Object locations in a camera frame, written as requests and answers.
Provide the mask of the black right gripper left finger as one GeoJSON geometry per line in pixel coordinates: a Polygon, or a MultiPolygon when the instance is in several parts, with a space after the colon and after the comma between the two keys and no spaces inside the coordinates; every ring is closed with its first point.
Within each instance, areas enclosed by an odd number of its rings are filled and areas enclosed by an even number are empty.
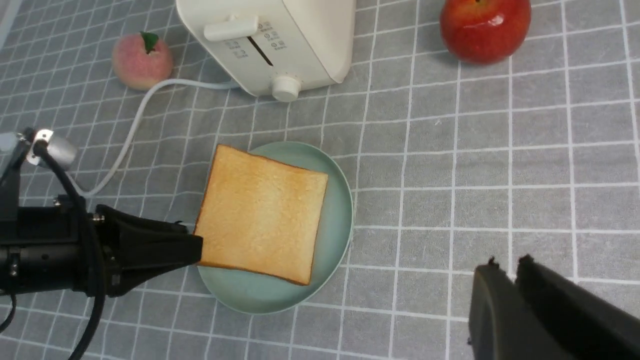
{"type": "Polygon", "coordinates": [[[535,317],[495,258],[473,274],[469,338],[476,360],[573,360],[535,317]]]}

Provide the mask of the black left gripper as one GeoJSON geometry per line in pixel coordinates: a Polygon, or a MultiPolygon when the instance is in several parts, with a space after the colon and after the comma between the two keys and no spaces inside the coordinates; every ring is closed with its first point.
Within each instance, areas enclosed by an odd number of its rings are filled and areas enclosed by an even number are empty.
{"type": "MultiPolygon", "coordinates": [[[[51,207],[1,197],[1,294],[71,290],[96,295],[79,210],[68,196],[51,207]]],[[[106,295],[121,297],[155,277],[198,264],[204,240],[179,222],[144,219],[107,205],[94,223],[105,264],[106,295]]]]}

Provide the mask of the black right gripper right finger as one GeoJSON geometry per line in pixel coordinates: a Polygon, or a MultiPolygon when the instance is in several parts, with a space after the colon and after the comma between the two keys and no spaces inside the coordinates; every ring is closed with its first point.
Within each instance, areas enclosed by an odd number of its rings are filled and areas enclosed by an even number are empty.
{"type": "Polygon", "coordinates": [[[640,322],[530,255],[518,260],[519,293],[546,332],[576,360],[638,360],[640,322]]]}

